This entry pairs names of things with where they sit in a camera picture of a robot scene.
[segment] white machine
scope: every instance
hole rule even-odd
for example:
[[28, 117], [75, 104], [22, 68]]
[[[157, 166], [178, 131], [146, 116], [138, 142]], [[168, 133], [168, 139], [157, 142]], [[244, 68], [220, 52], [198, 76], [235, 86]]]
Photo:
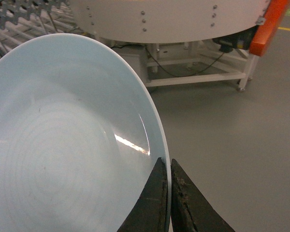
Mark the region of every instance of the white machine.
[[[147, 87], [239, 79], [242, 91], [258, 56], [239, 49], [241, 46], [236, 52], [221, 56], [220, 46], [211, 39], [262, 24], [269, 3], [270, 0], [70, 0], [70, 7], [78, 26], [96, 40], [110, 47], [125, 46], [117, 52]], [[147, 52], [136, 51], [128, 44], [141, 44]], [[193, 66], [199, 63], [219, 71], [200, 75]], [[179, 64], [187, 64], [186, 71], [181, 72], [184, 74], [167, 71], [170, 65]], [[148, 67], [157, 73], [154, 78], [148, 78], [152, 75], [146, 73]], [[169, 78], [159, 78], [162, 73]]]

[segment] epoxy floor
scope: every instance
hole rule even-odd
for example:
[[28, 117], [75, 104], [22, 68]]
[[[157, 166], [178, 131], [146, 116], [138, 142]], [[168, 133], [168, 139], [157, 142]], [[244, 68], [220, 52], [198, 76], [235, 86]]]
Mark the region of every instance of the epoxy floor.
[[290, 232], [290, 31], [277, 31], [245, 92], [234, 85], [151, 94], [170, 157], [235, 231]]

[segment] caster wheel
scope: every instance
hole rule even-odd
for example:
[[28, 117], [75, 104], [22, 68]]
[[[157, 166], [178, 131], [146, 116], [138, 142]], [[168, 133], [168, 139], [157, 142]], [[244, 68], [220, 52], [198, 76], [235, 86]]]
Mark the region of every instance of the caster wheel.
[[241, 93], [241, 92], [244, 92], [245, 91], [245, 88], [237, 88], [236, 90], [237, 90], [237, 92], [240, 92]]

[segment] orange panel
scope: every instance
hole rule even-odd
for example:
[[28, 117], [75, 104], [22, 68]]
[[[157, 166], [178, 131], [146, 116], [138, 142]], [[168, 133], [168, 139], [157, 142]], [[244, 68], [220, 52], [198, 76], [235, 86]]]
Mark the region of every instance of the orange panel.
[[272, 0], [266, 13], [265, 23], [259, 26], [249, 48], [251, 54], [259, 57], [266, 52], [270, 42], [275, 35], [277, 28], [283, 19], [290, 4], [290, 0]]

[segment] bowl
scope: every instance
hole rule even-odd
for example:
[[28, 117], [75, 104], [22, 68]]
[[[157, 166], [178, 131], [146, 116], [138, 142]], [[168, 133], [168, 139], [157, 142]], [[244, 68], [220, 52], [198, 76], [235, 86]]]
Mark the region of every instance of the bowl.
[[133, 69], [84, 36], [0, 60], [0, 232], [115, 232], [162, 157], [158, 112]]

